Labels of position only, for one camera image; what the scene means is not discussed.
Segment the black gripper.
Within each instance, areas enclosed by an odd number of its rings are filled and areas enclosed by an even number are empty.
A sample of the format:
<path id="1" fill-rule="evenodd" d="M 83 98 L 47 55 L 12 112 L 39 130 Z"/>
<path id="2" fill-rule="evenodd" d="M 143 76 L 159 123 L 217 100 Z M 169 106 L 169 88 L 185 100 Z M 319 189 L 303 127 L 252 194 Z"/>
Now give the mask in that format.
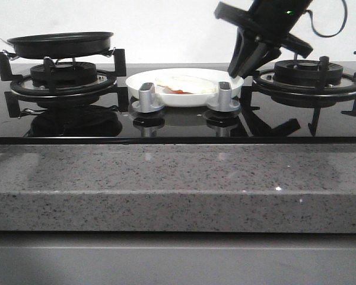
<path id="1" fill-rule="evenodd" d="M 214 11 L 215 17 L 239 27 L 234 53 L 228 67 L 229 76 L 246 78 L 259 67 L 278 58 L 281 51 L 275 46 L 282 46 L 304 58 L 308 57 L 313 48 L 292 35 L 290 31 L 310 3 L 310 1 L 253 1 L 249 10 L 244 11 L 219 2 Z M 275 46 L 256 41 L 255 35 Z"/>

